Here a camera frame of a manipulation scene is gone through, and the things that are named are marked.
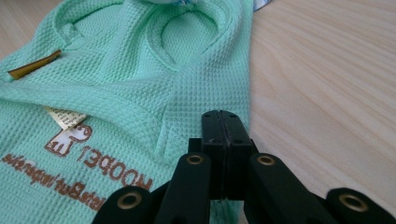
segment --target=light wood surface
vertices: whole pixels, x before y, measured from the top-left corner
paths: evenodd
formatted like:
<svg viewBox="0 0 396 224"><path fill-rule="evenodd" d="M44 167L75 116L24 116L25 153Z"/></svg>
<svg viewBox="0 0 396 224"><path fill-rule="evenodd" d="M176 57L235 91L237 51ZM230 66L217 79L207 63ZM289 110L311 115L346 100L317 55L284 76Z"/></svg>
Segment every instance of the light wood surface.
<svg viewBox="0 0 396 224"><path fill-rule="evenodd" d="M0 0L0 60L60 0ZM274 0L255 13L250 136L321 197L396 215L396 1Z"/></svg>

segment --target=wood grain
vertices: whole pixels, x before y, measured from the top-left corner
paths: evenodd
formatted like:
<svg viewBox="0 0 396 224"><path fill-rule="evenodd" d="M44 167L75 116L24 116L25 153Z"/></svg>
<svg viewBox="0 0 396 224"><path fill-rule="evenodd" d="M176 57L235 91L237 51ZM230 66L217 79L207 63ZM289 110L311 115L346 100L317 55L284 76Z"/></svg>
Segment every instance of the wood grain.
<svg viewBox="0 0 396 224"><path fill-rule="evenodd" d="M0 1L0 59L60 0ZM250 135L324 197L396 215L396 1L274 0L255 13Z"/></svg>

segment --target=logo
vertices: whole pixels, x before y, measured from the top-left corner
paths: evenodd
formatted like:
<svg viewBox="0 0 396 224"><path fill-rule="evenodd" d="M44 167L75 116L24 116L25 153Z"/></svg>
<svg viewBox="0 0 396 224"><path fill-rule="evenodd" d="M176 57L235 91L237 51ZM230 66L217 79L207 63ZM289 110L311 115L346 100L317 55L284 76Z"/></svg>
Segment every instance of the logo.
<svg viewBox="0 0 396 224"><path fill-rule="evenodd" d="M78 124L67 131L61 130L56 134L44 148L49 152L65 157L70 152L70 147L74 143L83 143L90 139L92 128L85 124Z"/></svg>

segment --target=garment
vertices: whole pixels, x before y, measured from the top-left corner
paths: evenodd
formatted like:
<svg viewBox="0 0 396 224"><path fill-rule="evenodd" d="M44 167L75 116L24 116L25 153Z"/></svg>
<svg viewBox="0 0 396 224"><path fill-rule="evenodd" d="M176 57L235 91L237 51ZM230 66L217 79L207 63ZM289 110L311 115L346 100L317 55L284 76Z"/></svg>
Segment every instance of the garment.
<svg viewBox="0 0 396 224"><path fill-rule="evenodd" d="M62 1L0 62L2 223L91 223L115 190L168 181L206 111L248 126L252 7ZM22 79L7 73L56 49ZM62 132L44 106L88 117ZM212 205L213 223L236 222L238 204Z"/></svg>

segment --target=clothing tag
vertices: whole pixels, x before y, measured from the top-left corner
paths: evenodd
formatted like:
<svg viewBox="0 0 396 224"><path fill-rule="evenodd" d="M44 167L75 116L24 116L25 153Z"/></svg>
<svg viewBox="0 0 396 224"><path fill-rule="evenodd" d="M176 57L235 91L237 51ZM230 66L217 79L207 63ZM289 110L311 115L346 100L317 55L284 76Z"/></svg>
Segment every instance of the clothing tag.
<svg viewBox="0 0 396 224"><path fill-rule="evenodd" d="M50 116L61 126L63 130L74 128L76 125L81 123L87 115L81 114L74 111L54 109L51 107L44 106L49 112Z"/></svg>
<svg viewBox="0 0 396 224"><path fill-rule="evenodd" d="M55 52L51 53L51 55L48 57L45 57L45 58L35 61L33 63L26 64L22 67L13 69L11 71L8 71L8 73L14 79L18 80L18 79L30 74L31 72L35 71L36 69L38 69L46 64L49 64L54 59L56 59L61 53L62 53L62 51L58 49Z"/></svg>
<svg viewBox="0 0 396 224"><path fill-rule="evenodd" d="M260 8L265 7L270 2L271 2L271 0L254 0L253 11L256 12Z"/></svg>

